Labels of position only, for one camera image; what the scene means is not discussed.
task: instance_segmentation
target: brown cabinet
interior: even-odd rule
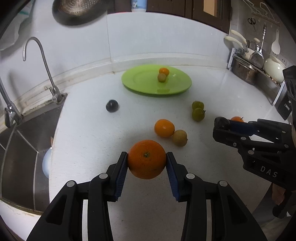
[[[147,0],[147,11],[185,17],[185,0]]]
[[[130,12],[131,0],[114,0],[114,12]],[[148,12],[186,17],[229,33],[231,0],[147,0]]]

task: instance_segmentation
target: oval green plate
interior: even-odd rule
[[[160,68],[167,68],[170,74],[164,83],[158,81]],[[122,83],[129,89],[145,94],[171,95],[189,89],[191,78],[176,68],[158,64],[146,64],[127,70],[121,77]]]

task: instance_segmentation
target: tiled wall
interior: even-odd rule
[[[264,19],[260,19],[259,17],[252,15],[251,9],[246,5],[243,0],[232,0],[232,20],[230,24],[230,29],[236,30],[241,33],[246,39],[253,40],[254,37],[258,39],[262,39],[262,28],[264,24]],[[248,23],[248,18],[255,18],[256,25],[255,29],[252,25]],[[286,67],[291,65],[295,65],[296,63],[296,44],[292,39],[290,33],[287,28],[281,22],[278,27],[271,22],[266,22],[266,36],[263,43],[263,49],[266,51],[265,58],[268,58],[270,54],[273,54],[271,51],[271,45],[276,39],[276,29],[279,28],[279,44],[281,46],[281,52],[279,55],[275,55],[278,59],[280,59]]]
[[[0,52],[0,76],[12,100],[48,79],[35,42],[28,44],[27,60],[22,60],[22,46],[30,36],[41,41],[53,77],[85,64],[140,54],[191,54],[226,63],[232,47],[223,32],[166,14],[118,13],[83,26],[63,26],[52,16],[52,0],[35,1],[19,34],[15,45]]]

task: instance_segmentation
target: scissors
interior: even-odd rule
[[[256,20],[252,17],[252,18],[248,18],[248,22],[249,24],[253,25],[254,31],[256,32],[256,29],[255,29]]]

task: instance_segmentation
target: green tomato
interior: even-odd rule
[[[201,108],[203,110],[205,108],[205,105],[201,101],[194,101],[192,103],[192,109],[195,110],[196,108]]]
[[[192,119],[202,121],[205,117],[205,111],[201,108],[196,108],[192,111]]]

